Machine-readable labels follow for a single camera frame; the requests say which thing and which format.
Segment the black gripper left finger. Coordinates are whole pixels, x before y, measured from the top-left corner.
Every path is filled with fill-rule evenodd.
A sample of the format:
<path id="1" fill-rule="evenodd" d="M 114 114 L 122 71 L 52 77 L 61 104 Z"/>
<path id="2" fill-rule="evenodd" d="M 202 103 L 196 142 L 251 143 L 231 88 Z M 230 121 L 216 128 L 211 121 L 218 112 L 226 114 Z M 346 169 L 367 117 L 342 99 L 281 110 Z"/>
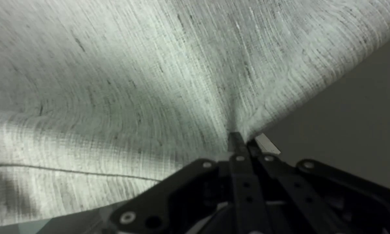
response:
<path id="1" fill-rule="evenodd" d="M 238 234 L 270 234 L 267 206 L 247 146 L 239 133 L 229 136 L 233 205 Z"/>

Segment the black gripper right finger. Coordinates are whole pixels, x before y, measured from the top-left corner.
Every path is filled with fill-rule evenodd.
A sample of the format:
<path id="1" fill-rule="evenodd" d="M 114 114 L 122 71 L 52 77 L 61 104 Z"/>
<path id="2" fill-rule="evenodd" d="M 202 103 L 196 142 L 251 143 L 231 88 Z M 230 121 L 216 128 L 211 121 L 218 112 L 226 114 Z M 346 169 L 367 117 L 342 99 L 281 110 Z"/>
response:
<path id="1" fill-rule="evenodd" d="M 299 171 L 278 159 L 280 151 L 260 134 L 247 143 L 255 166 L 264 180 L 277 232 L 295 234 L 345 234 L 347 225 L 332 211 Z"/>

